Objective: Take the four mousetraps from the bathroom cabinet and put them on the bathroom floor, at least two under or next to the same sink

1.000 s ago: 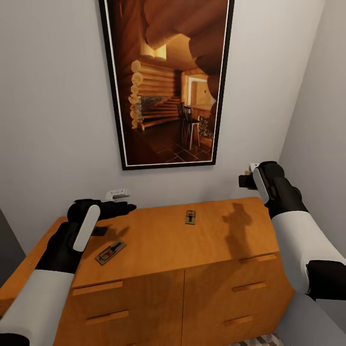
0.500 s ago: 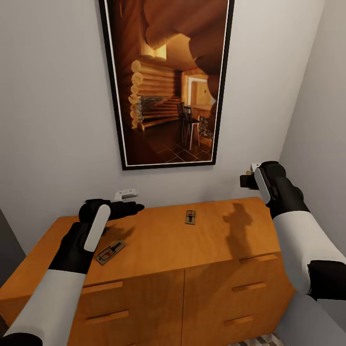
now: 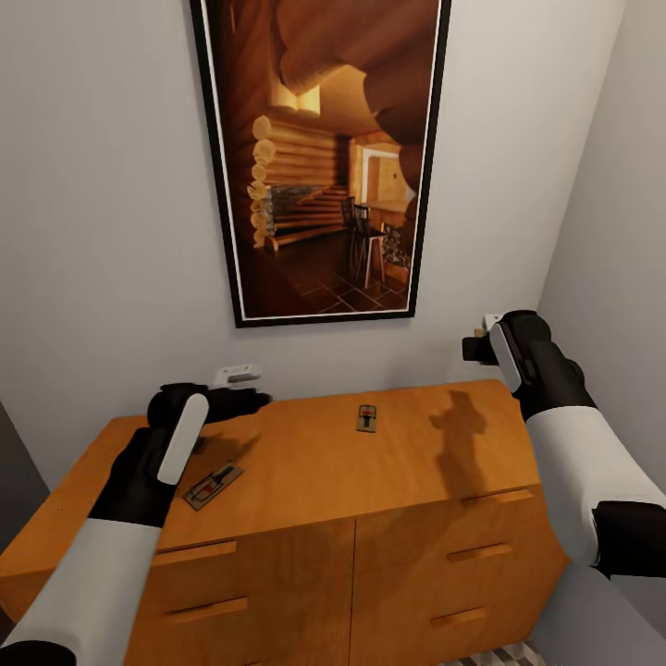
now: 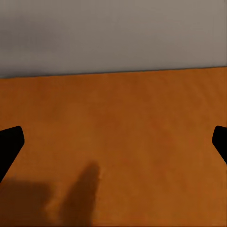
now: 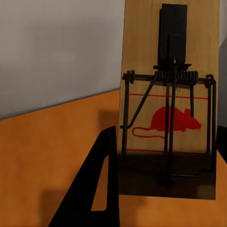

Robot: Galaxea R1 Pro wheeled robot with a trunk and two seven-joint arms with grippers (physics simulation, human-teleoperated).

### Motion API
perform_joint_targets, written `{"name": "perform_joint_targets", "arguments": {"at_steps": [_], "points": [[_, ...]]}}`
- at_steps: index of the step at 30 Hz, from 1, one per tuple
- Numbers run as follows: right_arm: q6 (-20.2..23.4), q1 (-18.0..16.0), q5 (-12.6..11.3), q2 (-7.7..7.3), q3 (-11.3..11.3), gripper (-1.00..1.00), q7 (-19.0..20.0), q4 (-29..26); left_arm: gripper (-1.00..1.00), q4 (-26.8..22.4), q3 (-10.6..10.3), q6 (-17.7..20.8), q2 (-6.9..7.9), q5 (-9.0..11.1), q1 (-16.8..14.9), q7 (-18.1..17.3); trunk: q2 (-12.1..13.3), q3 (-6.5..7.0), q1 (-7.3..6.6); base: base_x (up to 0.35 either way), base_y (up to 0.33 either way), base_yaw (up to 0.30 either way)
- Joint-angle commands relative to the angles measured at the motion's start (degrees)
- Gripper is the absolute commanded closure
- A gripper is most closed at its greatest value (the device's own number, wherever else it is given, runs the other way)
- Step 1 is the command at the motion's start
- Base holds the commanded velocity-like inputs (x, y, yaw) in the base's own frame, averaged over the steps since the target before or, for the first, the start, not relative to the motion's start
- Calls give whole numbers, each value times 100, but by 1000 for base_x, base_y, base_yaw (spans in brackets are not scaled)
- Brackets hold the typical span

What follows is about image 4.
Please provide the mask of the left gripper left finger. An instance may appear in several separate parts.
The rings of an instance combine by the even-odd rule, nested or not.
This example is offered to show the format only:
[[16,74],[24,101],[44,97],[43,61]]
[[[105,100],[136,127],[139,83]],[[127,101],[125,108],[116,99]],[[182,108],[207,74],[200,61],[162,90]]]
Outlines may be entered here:
[[21,126],[0,131],[0,182],[25,143]]

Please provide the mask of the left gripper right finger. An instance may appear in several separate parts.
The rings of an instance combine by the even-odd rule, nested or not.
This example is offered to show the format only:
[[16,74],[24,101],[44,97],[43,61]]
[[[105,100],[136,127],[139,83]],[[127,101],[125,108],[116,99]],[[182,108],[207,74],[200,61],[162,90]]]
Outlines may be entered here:
[[216,126],[212,143],[224,159],[227,164],[227,128],[222,126]]

